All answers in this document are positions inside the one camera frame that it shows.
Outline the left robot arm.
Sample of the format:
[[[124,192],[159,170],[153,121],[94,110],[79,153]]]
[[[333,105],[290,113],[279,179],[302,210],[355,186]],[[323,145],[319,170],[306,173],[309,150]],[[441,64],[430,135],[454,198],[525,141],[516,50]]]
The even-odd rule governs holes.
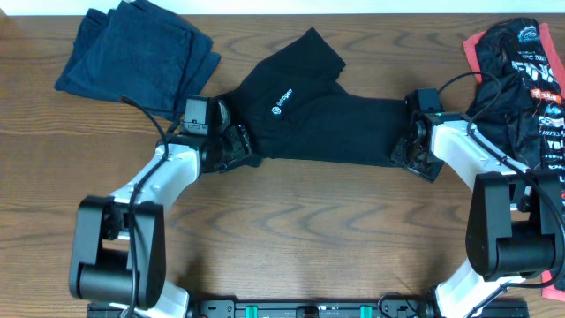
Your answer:
[[[190,293],[166,278],[164,219],[202,174],[224,172],[251,153],[248,133],[221,99],[191,95],[184,115],[158,131],[154,156],[108,196],[78,207],[69,290],[89,317],[195,317]]]

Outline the black t-shirt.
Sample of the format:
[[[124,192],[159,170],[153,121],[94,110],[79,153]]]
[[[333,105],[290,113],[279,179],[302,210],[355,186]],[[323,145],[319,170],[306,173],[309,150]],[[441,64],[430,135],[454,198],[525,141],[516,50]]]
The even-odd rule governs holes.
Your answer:
[[[410,125],[407,107],[347,93],[337,82],[344,66],[310,28],[220,95],[249,133],[252,154],[243,163],[283,158],[387,167]]]

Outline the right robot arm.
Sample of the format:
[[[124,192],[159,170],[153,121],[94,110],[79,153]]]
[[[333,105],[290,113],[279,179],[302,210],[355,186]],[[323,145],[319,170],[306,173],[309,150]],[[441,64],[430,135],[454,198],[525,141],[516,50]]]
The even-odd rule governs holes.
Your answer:
[[[564,276],[561,189],[551,170],[505,155],[463,113],[415,111],[392,164],[432,182],[447,164],[471,189],[466,260],[433,287],[424,317],[474,317],[511,288],[546,288]],[[538,284],[545,271],[554,277]]]

